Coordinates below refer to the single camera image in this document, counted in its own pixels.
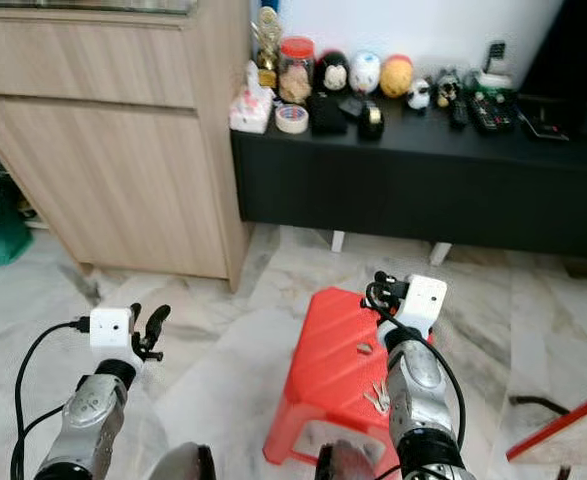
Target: marble floor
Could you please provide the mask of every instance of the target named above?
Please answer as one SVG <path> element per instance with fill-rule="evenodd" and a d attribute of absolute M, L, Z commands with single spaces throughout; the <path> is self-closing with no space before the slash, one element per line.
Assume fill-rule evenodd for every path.
<path fill-rule="evenodd" d="M 187 440 L 213 447 L 221 480 L 313 478 L 303 464 L 276 467 L 261 453 L 304 313 L 316 291 L 362 291 L 382 269 L 449 285 L 435 338 L 465 393 L 469 470 L 478 480 L 554 479 L 556 467 L 506 462 L 511 445 L 553 419 L 540 407 L 512 407 L 507 396 L 540 394 L 568 408 L 587 399 L 587 279 L 547 255 L 454 246 L 431 267 L 426 242 L 347 234 L 336 254 L 327 239 L 327 232 L 257 225 L 231 294 L 223 281 L 194 277 L 108 271 L 80 279 L 59 243 L 38 232 L 22 258 L 0 268 L 0 478 L 8 477 L 15 441 L 13 382 L 33 339 L 96 303 L 135 301 L 143 315 L 162 303 L 173 313 L 158 344 L 164 362 L 148 364 L 131 389 L 108 478 L 145 478 Z M 38 349 L 24 383 L 28 419 L 62 403 L 91 371 L 87 343 L 60 331 Z M 30 434 L 27 478 L 59 425 L 54 418 Z M 587 467 L 571 478 L 587 480 Z"/>

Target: black shelf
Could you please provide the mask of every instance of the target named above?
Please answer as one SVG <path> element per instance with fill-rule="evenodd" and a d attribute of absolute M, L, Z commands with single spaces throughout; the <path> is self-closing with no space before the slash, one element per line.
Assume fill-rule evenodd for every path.
<path fill-rule="evenodd" d="M 231 132 L 246 221 L 587 256 L 587 139 L 452 130 L 376 99 L 379 142 L 346 135 Z"/>

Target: cabinet top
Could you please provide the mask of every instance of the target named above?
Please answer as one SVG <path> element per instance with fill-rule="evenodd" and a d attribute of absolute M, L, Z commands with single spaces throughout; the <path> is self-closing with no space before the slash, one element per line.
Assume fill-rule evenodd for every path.
<path fill-rule="evenodd" d="M 273 115 L 263 135 L 232 131 L 231 136 L 234 141 L 263 142 L 270 146 L 277 144 L 282 149 L 291 144 L 303 144 L 308 148 L 305 150 L 307 153 L 323 148 L 352 148 L 363 151 L 363 158 L 385 152 L 387 158 L 423 158 L 424 161 L 448 161 L 450 165 L 458 161 L 496 162 L 587 171 L 587 138 L 576 138 L 570 142 L 535 141 L 520 128 L 513 132 L 484 135 L 473 125 L 458 131 L 451 129 L 448 112 L 440 108 L 429 108 L 424 115 L 418 115 L 404 107 L 401 101 L 374 98 L 384 115 L 384 133 L 376 142 L 360 139 L 354 122 L 349 124 L 345 135 L 313 135 L 310 130 L 290 135 L 278 130 Z"/>
<path fill-rule="evenodd" d="M 198 0 L 0 0 L 0 8 L 98 10 L 191 15 Z"/>

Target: white wall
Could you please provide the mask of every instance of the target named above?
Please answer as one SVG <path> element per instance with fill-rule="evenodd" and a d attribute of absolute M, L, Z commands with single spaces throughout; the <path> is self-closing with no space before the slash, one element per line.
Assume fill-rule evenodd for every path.
<path fill-rule="evenodd" d="M 562 0 L 280 0 L 285 35 L 306 35 L 316 53 L 369 49 L 408 55 L 418 74 L 440 66 L 481 66 L 488 43 L 507 42 L 516 84 Z"/>

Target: stool leg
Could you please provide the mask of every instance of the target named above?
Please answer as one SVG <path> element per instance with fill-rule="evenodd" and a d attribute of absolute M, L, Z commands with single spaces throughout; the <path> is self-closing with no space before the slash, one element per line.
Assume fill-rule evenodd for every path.
<path fill-rule="evenodd" d="M 307 420 L 309 419 L 300 415 L 299 408 L 291 405 L 282 396 L 271 424 L 271 429 L 262 448 L 264 458 L 271 463 L 281 465 L 289 456 Z"/>
<path fill-rule="evenodd" d="M 382 458 L 380 461 L 377 462 L 377 465 L 374 466 L 375 474 L 381 475 L 382 473 L 386 472 L 389 468 L 394 467 L 398 464 L 397 453 L 392 446 L 387 444 L 386 450 L 384 450 L 384 454 L 382 454 Z"/>

